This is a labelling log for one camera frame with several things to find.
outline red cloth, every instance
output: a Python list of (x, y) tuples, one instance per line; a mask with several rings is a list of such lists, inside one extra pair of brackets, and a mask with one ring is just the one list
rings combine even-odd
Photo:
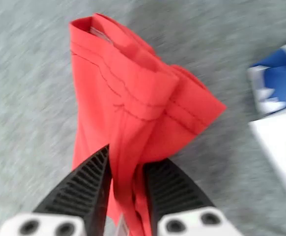
[(151, 229), (142, 166), (183, 148), (224, 109), (189, 71), (167, 65), (125, 26), (100, 14), (71, 22), (78, 131), (73, 168), (106, 144), (113, 174), (108, 216), (133, 236)]

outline gray carpet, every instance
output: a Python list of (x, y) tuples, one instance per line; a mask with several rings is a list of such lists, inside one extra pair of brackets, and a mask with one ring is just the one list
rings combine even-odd
[(30, 211), (70, 170), (68, 22), (99, 11), (194, 72), (228, 106), (174, 161), (244, 235), (286, 235), (286, 192), (247, 125), (257, 113), (246, 79), (249, 64), (286, 43), (286, 1), (97, 2), (0, 0), (0, 224)]

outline red garment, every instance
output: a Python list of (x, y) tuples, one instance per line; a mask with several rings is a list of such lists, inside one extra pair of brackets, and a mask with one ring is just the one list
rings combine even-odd
[(176, 153), (225, 106), (189, 71), (163, 63), (106, 16), (75, 20), (70, 33), (79, 107), (73, 168), (110, 144), (108, 216), (116, 223), (123, 212), (133, 236), (150, 236), (143, 164)]

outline blue and white fabric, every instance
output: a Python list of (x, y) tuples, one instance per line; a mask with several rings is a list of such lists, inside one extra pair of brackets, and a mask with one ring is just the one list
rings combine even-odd
[(269, 115), (286, 108), (286, 45), (248, 69), (257, 109)]

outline white label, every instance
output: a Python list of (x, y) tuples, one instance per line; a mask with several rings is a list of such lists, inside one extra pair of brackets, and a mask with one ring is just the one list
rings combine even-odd
[(114, 236), (129, 236), (129, 228), (125, 222), (123, 214), (120, 216), (117, 231)]
[(107, 35), (105, 35), (102, 31), (99, 31), (98, 29), (91, 27), (89, 29), (89, 32), (91, 34), (96, 35), (97, 37), (101, 38), (101, 39), (105, 39), (106, 41), (108, 41), (109, 43), (113, 43), (108, 37)]

